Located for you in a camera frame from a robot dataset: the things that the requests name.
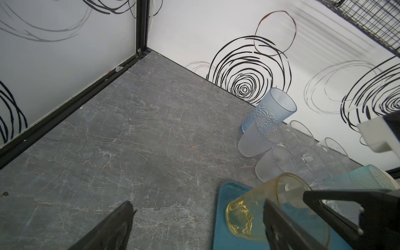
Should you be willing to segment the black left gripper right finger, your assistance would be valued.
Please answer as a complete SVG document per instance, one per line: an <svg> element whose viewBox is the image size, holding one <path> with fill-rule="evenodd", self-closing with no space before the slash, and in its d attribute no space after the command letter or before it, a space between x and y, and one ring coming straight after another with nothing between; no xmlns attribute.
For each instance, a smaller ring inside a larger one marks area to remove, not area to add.
<svg viewBox="0 0 400 250"><path fill-rule="evenodd" d="M263 223L272 250L326 249L270 200L264 203Z"/></svg>

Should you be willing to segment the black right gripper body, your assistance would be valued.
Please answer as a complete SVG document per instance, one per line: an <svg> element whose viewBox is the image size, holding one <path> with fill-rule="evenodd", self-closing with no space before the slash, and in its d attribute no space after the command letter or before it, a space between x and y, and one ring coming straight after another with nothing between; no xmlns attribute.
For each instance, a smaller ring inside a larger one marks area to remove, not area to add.
<svg viewBox="0 0 400 250"><path fill-rule="evenodd" d="M357 126L375 153L400 154L400 113L376 117ZM355 202L359 223L322 203L323 200ZM354 250L398 250L400 248L400 191L388 189L306 191L303 201Z"/></svg>

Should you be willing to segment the teal plastic tray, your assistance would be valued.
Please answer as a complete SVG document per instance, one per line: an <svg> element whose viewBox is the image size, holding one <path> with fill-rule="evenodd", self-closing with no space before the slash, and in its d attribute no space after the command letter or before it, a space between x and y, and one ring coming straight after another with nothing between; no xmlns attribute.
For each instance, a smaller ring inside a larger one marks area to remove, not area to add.
<svg viewBox="0 0 400 250"><path fill-rule="evenodd" d="M216 206L216 218L214 228L214 250L268 250L268 243L251 241L239 238L232 234L226 224L226 208L229 203L252 188L238 182L229 181L224 183L218 192Z"/></svg>

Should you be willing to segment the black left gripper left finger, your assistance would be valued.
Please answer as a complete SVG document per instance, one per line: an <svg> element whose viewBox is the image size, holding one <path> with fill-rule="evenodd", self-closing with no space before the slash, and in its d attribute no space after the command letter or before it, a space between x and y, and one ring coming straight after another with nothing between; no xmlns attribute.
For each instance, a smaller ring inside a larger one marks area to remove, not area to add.
<svg viewBox="0 0 400 250"><path fill-rule="evenodd" d="M71 250L125 250L136 210L123 202L89 233L70 247Z"/></svg>

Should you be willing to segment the yellow transparent cup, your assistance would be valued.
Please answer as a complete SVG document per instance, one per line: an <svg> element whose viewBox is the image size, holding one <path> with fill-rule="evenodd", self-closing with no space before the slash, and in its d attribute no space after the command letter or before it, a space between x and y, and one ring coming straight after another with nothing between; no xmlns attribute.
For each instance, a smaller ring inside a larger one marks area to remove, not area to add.
<svg viewBox="0 0 400 250"><path fill-rule="evenodd" d="M263 210L266 200L273 202L319 243L328 246L330 228L303 202L311 187L300 177L285 173L248 191L229 203L226 223L237 237L266 242Z"/></svg>

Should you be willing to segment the teal green plastic cup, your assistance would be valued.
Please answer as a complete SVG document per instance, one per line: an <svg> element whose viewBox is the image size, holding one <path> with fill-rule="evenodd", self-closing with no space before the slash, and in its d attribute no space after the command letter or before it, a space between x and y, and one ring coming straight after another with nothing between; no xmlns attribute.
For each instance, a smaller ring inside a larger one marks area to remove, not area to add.
<svg viewBox="0 0 400 250"><path fill-rule="evenodd" d="M334 190L374 189L399 190L400 184L386 171L374 165L366 165L349 173L326 179L327 185Z"/></svg>

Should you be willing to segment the light blue plastic cup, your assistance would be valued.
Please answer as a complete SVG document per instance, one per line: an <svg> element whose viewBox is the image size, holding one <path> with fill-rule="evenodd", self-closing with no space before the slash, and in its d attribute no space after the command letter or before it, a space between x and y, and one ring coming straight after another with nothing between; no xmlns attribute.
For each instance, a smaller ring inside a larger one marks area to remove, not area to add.
<svg viewBox="0 0 400 250"><path fill-rule="evenodd" d="M253 121L260 116L266 116L279 124L295 112L297 112L297 105L293 99L282 90L276 87L271 88L245 119L241 126L242 132L244 133Z"/></svg>

